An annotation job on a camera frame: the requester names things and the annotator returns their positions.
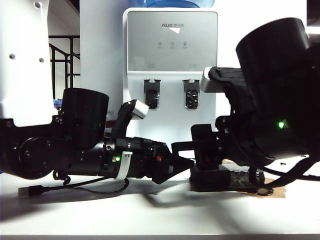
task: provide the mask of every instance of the white table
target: white table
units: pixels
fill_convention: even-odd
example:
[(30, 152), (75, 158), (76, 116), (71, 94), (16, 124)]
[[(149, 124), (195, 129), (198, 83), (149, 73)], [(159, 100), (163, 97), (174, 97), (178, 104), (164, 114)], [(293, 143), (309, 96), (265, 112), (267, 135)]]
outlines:
[[(92, 178), (73, 176), (71, 183)], [(58, 182), (51, 175), (25, 180), (3, 173), (2, 239), (320, 239), (320, 182), (291, 183), (285, 198), (256, 198), (233, 191), (193, 192), (188, 178), (185, 171), (161, 185), (130, 179), (114, 197), (60, 190), (18, 198), (19, 187)], [(109, 191), (112, 180), (106, 182), (87, 188)]]

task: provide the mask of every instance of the white dispenser panel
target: white dispenser panel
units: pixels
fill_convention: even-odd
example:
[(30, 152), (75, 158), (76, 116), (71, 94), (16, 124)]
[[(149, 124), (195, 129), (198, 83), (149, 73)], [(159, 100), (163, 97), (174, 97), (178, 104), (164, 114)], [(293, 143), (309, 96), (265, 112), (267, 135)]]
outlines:
[(216, 12), (130, 11), (127, 70), (198, 72), (217, 62)]

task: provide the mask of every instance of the black railing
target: black railing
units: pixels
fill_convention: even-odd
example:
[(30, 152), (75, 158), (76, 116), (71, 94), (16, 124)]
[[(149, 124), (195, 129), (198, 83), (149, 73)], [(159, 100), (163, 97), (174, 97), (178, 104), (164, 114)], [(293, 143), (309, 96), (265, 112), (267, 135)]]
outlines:
[[(52, 71), (52, 90), (53, 90), (53, 98), (56, 98), (56, 63), (64, 63), (64, 83), (65, 88), (67, 89), (68, 86), (68, 77), (70, 77), (70, 88), (74, 87), (74, 76), (80, 76), (80, 73), (74, 73), (74, 58), (80, 60), (80, 54), (74, 53), (74, 39), (79, 39), (79, 35), (49, 35), (49, 39), (69, 39), (70, 47), (69, 52), (64, 52), (63, 50), (59, 49), (58, 47), (49, 43), (51, 48), (51, 71)], [(56, 52), (62, 54), (64, 59), (56, 59)]]

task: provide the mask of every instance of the water bottle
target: water bottle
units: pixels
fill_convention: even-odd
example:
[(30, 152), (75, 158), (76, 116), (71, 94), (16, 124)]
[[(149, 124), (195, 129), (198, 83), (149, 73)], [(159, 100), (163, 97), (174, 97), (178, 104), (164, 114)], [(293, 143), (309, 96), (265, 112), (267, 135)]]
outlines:
[(134, 8), (211, 8), (215, 0), (129, 0)]

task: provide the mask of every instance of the green led light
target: green led light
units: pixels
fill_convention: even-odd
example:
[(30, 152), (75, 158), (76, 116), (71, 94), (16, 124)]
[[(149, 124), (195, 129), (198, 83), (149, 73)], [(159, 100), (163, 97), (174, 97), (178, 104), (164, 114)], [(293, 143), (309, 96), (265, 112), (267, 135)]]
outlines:
[(279, 122), (278, 122), (278, 127), (279, 127), (280, 129), (283, 129), (283, 128), (285, 127), (285, 123), (284, 123), (283, 121), (279, 121)]

